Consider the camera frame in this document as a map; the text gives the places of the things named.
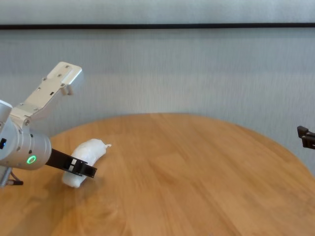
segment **round table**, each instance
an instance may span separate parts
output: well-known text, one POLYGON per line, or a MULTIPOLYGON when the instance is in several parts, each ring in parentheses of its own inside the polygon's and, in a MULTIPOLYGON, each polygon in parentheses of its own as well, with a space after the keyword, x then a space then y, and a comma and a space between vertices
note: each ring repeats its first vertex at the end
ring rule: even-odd
POLYGON ((314 236, 315 181, 287 149, 235 124, 180 115, 122 116, 52 138, 71 154, 112 144, 94 179, 62 184, 49 166, 16 170, 1 191, 2 236, 314 236))

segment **white robot link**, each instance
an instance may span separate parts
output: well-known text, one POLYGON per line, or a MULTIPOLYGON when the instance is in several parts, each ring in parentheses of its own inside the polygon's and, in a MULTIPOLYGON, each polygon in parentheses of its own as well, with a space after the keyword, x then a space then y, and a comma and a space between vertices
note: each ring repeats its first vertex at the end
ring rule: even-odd
POLYGON ((61 97, 72 95, 82 80, 81 67, 60 62, 25 102, 13 108, 0 100, 0 187, 23 185, 12 168, 35 170, 48 165, 94 177, 96 168, 52 149, 46 135, 30 128, 33 121, 47 117, 61 97))

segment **green led light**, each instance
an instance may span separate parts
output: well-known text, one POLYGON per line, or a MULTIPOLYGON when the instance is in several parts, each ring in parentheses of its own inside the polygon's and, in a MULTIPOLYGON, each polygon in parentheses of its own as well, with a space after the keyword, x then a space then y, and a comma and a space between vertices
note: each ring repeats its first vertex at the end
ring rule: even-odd
POLYGON ((31 163, 34 163, 35 161, 36 161, 36 156, 33 155, 28 158, 26 163, 31 164, 31 163))

